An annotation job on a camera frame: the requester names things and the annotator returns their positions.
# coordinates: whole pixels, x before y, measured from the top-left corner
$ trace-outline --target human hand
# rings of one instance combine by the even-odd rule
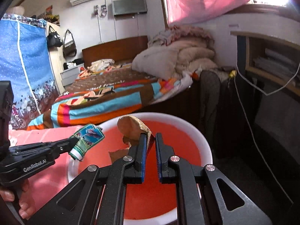
[[[20,210],[19,214],[23,219],[29,219],[35,212],[35,202],[31,195],[29,181],[26,179],[22,185],[22,194],[19,199]],[[12,191],[0,186],[0,195],[4,201],[12,202],[15,200],[15,195]]]

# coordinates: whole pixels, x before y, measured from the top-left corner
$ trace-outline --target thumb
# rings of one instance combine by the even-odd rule
[[[13,192],[9,191],[8,189],[5,189],[4,187],[0,186],[0,195],[4,201],[14,201],[15,195]]]

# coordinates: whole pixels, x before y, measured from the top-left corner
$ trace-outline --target crumpled wrapper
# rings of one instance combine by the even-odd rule
[[[140,134],[145,133],[147,135],[147,155],[155,141],[155,137],[152,135],[151,130],[138,118],[127,115],[119,118],[117,123],[119,131],[124,135],[123,142],[128,145],[128,148],[109,152],[112,163],[123,156],[128,155],[129,148],[131,146],[137,146],[139,144]]]

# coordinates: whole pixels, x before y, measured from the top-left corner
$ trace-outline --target window sill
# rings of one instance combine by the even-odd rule
[[[226,14],[235,13],[272,13],[278,16],[295,20],[300,23],[300,14],[296,10],[288,7],[272,6],[266,4],[245,4],[235,8]]]

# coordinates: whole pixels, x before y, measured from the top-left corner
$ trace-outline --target bucket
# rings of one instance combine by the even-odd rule
[[[142,120],[154,136],[157,132],[161,132],[164,143],[172,146],[176,155],[194,165],[212,164],[212,153],[205,137],[190,123],[163,113],[143,112],[131,115]],[[111,165],[108,152],[128,147],[123,144],[123,136],[117,129],[119,118],[100,124],[106,137],[87,152],[81,163],[70,158],[69,182],[89,165],[95,164],[98,167]],[[153,145],[146,160],[145,182],[127,185],[124,225],[166,225],[176,219],[176,186],[159,183]]]

